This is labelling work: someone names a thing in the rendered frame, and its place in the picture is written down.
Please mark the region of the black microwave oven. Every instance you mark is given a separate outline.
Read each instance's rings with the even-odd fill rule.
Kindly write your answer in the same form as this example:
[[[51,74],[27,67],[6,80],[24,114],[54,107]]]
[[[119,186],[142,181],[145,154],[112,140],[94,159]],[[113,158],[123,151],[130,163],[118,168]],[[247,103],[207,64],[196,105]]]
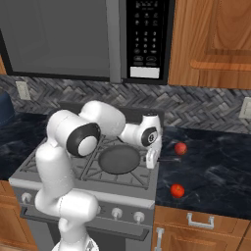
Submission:
[[[119,0],[122,82],[165,84],[172,42],[175,0]],[[0,53],[9,75],[110,81],[107,77],[20,73],[12,69],[2,30]]]

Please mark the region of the wooden base cupboard door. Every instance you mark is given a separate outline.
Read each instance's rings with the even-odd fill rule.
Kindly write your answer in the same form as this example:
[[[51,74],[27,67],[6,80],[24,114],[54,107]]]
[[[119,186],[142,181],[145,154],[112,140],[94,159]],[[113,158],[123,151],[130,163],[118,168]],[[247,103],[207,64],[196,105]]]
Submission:
[[[188,227],[154,224],[152,251],[157,243],[156,228],[165,230],[162,251],[236,251],[241,238]]]

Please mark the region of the red onion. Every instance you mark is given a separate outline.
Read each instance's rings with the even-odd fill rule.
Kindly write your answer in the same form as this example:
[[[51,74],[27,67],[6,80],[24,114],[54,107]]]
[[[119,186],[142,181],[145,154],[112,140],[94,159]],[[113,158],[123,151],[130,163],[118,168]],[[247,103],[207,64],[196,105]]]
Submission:
[[[179,142],[175,145],[175,152],[178,154],[178,155],[184,155],[187,151],[187,146],[185,143],[183,142]]]

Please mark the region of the grey gas stove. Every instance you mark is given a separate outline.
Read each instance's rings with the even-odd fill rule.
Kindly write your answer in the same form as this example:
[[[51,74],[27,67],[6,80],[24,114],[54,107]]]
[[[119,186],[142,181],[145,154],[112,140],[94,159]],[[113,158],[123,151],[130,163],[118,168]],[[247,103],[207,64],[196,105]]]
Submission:
[[[141,123],[144,114],[157,114],[160,118],[163,134],[162,113],[146,109],[118,110],[125,115],[125,119],[129,124],[136,125]],[[35,207],[35,197],[42,188],[42,180],[36,166],[35,153],[38,147],[45,143],[46,140],[47,132],[41,143],[32,151],[9,179],[21,208],[22,206],[26,206],[38,211]],[[145,215],[145,220],[141,225],[149,227],[150,231],[144,241],[123,239],[119,236],[101,234],[99,232],[95,233],[86,229],[89,236],[99,245],[100,251],[151,251],[151,235],[160,157],[153,170],[149,170],[146,167],[138,167],[126,175],[113,176],[107,174],[103,172],[98,165],[99,152],[119,143],[120,142],[114,138],[106,139],[99,145],[98,152],[89,154],[84,158],[74,156],[70,158],[72,170],[75,175],[74,190],[88,192],[97,198],[98,206],[101,206],[101,213],[96,215],[94,219],[100,217],[102,219],[138,225],[133,218],[134,213],[142,212]],[[32,195],[31,201],[26,204],[22,201],[22,194],[25,192]],[[112,210],[114,208],[120,208],[123,211],[123,215],[117,220],[112,216]],[[38,212],[44,216],[55,217],[59,220],[56,216],[46,215],[40,211]],[[61,239],[60,231],[59,238],[54,241],[47,224],[27,222],[35,239],[38,251],[52,251]]]

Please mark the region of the red tomato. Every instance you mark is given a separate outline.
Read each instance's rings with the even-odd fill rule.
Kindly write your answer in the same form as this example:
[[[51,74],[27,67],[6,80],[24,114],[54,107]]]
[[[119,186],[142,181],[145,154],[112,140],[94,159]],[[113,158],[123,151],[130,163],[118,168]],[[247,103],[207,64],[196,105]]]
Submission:
[[[184,188],[182,185],[175,183],[171,186],[171,194],[174,198],[181,198],[184,195]]]

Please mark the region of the black frying pan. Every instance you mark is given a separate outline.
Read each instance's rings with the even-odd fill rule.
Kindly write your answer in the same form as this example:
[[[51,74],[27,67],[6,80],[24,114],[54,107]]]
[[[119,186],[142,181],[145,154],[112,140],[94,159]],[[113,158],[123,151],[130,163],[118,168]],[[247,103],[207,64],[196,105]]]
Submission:
[[[138,167],[146,167],[146,157],[129,145],[114,145],[103,150],[98,157],[102,171],[111,175],[131,173]]]

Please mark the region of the dark blue appliance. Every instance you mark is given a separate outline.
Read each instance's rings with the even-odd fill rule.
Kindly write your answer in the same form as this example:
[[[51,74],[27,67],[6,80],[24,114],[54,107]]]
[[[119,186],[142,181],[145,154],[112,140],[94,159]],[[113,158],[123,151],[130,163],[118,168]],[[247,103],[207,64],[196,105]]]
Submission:
[[[10,95],[4,91],[0,94],[0,126],[5,126],[15,118],[15,110]]]

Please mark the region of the wooden wall cupboard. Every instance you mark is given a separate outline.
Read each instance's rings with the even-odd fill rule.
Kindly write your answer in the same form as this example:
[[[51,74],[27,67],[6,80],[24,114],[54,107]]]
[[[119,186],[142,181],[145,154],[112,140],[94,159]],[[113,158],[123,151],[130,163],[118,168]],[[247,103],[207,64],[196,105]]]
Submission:
[[[2,56],[0,55],[0,75],[6,75],[6,74],[7,72],[4,66],[4,62],[3,62]]]

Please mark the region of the white wall socket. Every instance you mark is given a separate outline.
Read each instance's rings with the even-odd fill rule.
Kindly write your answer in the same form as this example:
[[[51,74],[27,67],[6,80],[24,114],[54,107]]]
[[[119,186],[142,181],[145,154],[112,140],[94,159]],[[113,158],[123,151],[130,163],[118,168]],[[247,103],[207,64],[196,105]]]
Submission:
[[[245,97],[239,113],[241,119],[251,119],[251,97]]]
[[[30,100],[30,95],[25,81],[17,81],[16,86],[22,100]]]

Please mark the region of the wooden drawer front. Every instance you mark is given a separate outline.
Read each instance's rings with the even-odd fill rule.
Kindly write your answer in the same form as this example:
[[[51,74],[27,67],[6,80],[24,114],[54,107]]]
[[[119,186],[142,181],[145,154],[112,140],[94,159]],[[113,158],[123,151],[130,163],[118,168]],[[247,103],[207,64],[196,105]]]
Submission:
[[[164,206],[155,207],[154,222],[164,225],[191,227],[236,237],[242,236],[249,225],[248,220]]]

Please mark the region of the grey microwave door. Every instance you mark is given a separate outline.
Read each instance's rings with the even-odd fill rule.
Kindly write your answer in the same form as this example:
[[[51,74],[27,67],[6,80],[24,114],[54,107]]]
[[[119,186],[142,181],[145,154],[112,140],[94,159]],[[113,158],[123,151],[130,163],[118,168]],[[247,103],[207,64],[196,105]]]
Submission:
[[[0,0],[12,69],[49,75],[109,75],[105,0]]]

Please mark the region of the wooden wall cupboard door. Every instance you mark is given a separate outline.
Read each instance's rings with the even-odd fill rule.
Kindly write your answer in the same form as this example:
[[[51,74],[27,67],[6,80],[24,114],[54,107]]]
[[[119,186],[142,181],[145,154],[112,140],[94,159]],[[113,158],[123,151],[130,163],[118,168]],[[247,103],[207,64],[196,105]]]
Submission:
[[[170,85],[251,89],[251,0],[176,0]]]

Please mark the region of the wooden base cupboard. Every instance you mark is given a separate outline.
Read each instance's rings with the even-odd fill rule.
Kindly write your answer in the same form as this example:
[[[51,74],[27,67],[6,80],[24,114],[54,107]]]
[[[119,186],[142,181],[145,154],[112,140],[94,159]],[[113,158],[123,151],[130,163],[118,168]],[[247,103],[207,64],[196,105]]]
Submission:
[[[7,180],[0,180],[0,251],[38,251]]]

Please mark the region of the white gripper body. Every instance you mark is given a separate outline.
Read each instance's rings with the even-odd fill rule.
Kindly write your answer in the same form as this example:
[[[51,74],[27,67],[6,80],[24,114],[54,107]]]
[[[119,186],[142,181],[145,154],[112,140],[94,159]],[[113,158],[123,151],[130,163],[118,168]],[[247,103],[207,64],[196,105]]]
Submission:
[[[157,147],[151,147],[146,154],[146,167],[153,170],[160,157],[161,149]]]

